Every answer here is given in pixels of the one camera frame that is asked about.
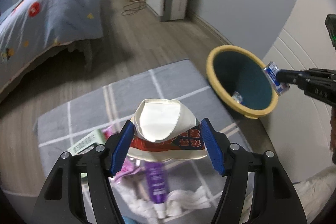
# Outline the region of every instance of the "purple tube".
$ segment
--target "purple tube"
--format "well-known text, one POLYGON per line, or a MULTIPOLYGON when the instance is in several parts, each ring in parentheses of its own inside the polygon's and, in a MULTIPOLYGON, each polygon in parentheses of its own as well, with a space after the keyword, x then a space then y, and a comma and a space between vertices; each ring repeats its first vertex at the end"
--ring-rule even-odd
POLYGON ((168 187, 165 179, 164 164, 145 161, 145 169, 148 192, 154 202, 154 209, 159 218, 165 218, 168 187))

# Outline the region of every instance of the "blue gripper pad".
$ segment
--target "blue gripper pad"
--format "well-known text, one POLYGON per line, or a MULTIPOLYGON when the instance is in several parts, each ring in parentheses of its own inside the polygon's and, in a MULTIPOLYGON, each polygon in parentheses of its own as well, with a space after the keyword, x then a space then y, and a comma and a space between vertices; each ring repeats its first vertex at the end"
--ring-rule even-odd
POLYGON ((127 156, 129 146, 131 145, 133 136, 134 124, 132 122, 129 122, 112 155, 111 173, 113 176, 115 176, 116 173, 121 170, 127 156))
POLYGON ((225 173, 223 153, 205 119, 201 121, 201 135, 208 150, 213 168, 222 176, 225 173))

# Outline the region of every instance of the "yellow trash can rim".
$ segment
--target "yellow trash can rim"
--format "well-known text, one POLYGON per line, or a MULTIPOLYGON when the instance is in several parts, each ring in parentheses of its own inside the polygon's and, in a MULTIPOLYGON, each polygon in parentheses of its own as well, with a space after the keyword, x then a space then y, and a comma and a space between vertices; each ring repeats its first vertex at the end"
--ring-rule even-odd
POLYGON ((213 62, 214 62, 214 58, 221 52, 226 52, 226 51, 233 51, 233 52, 239 52, 247 57, 249 57, 250 59, 252 59, 257 65, 259 65, 260 68, 264 68, 265 64, 258 58, 256 57, 253 53, 249 52, 248 50, 245 50, 241 47, 237 47, 237 46, 232 46, 232 45, 223 45, 223 46, 219 46, 214 48, 207 59, 207 63, 206 63, 206 73, 207 73, 207 77, 208 80, 210 82, 210 85, 212 86, 212 88, 215 90, 215 92, 217 93, 217 95, 232 109, 234 109, 235 111, 245 115, 248 118, 253 118, 253 119, 257 119, 259 117, 265 116, 267 114, 269 114, 270 112, 273 111, 273 109, 276 107, 277 103, 278 103, 278 95, 275 92, 275 90, 273 90, 272 88, 272 99, 271 102, 269 104, 269 106, 265 109, 261 109, 261 110, 256 110, 256 109, 251 109, 248 108, 244 105, 241 105, 239 103, 237 103, 232 97, 231 95, 223 88, 223 86, 221 85, 221 83, 218 81, 214 67, 213 67, 213 62))

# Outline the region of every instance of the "trash can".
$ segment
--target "trash can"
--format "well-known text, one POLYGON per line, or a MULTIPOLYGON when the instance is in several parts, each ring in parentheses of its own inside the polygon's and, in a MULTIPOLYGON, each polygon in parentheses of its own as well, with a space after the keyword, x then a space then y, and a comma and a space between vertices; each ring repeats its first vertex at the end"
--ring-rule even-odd
POLYGON ((263 72, 264 67, 253 53, 227 45, 210 52, 206 72, 210 85, 229 107, 257 119, 269 114, 278 102, 278 95, 263 72), (241 103, 232 97, 234 93, 241 96, 241 103))

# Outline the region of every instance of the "silver screw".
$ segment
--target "silver screw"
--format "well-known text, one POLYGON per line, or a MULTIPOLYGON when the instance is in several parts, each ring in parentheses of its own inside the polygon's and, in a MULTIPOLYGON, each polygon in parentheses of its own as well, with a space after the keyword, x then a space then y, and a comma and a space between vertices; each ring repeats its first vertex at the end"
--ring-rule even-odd
POLYGON ((238 149, 239 149, 239 145, 236 144, 236 143, 232 143, 232 144, 230 145, 230 148, 231 148, 232 150, 238 150, 238 149))
POLYGON ((103 146, 102 144, 96 146, 97 152, 102 152, 104 149, 105 149, 105 146, 103 146))
POLYGON ((66 159, 67 157, 69 157, 70 156, 70 153, 69 152, 63 152, 62 154, 61 154, 61 158, 62 159, 66 159))
POLYGON ((269 158, 273 158, 274 157, 274 153, 272 151, 266 151, 266 156, 269 158))

